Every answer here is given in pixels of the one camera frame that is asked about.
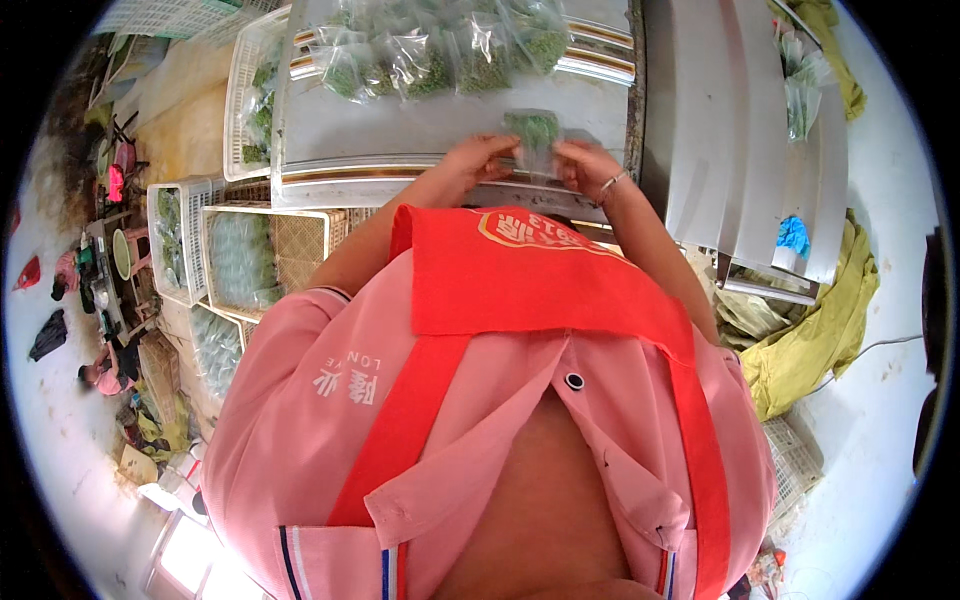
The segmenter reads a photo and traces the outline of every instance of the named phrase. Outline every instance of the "pink polo shirt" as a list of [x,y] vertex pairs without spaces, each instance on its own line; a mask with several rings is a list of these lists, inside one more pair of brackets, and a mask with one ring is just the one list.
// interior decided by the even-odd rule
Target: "pink polo shirt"
[[[375,528],[324,527],[413,347],[412,253],[351,301],[318,288],[263,318],[204,460],[211,523],[276,598],[381,597],[381,550],[409,541],[408,597],[428,598],[486,507],[514,435],[550,385],[598,466],[634,579],[656,588],[676,552],[674,597],[692,596],[696,522],[669,368],[651,345],[579,331],[473,338],[420,461],[365,498]],[[753,561],[776,493],[769,445],[735,354],[694,328],[731,507],[727,587]],[[571,372],[585,381],[568,386]]]

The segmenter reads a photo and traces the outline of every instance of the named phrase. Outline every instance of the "worker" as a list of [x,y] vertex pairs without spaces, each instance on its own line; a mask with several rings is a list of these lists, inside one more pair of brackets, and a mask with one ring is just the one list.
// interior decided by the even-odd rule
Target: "worker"
[[76,292],[80,288],[80,273],[77,270],[77,251],[68,250],[57,259],[54,266],[54,289],[50,298],[59,302],[63,294]]
[[124,346],[112,336],[100,348],[100,354],[92,365],[82,365],[77,378],[84,390],[96,388],[104,396],[116,396],[133,387],[139,379],[139,354],[137,347],[145,334],[140,331]]
[[697,277],[586,142],[558,174],[626,258],[459,207],[517,146],[454,147],[254,332],[201,487],[275,598],[714,600],[756,556],[770,450]]

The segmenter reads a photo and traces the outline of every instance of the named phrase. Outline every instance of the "red apron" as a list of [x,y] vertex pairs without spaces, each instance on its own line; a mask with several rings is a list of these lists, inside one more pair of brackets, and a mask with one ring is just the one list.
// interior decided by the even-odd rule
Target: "red apron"
[[[523,208],[402,205],[391,260],[410,248],[418,338],[326,525],[373,527],[364,496],[417,462],[472,336],[605,331],[647,341],[668,358],[697,518],[694,597],[719,597],[731,551],[727,478],[683,305],[632,263]],[[405,551],[383,551],[384,598],[403,597]]]

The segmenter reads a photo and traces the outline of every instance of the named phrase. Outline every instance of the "woman's right hand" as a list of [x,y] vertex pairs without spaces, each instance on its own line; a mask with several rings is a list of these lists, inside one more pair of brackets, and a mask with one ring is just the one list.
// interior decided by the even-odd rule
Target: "woman's right hand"
[[584,194],[597,205],[603,206],[616,184],[609,186],[602,194],[600,188],[611,178],[623,173],[620,163],[603,146],[580,139],[557,142],[553,151],[558,159],[557,175],[566,188]]

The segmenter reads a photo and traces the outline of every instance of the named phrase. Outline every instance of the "belly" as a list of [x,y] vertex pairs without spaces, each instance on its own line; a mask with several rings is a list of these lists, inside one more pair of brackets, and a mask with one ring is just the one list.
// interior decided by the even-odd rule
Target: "belly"
[[630,579],[600,473],[552,387],[514,439],[484,514],[434,594],[511,598]]

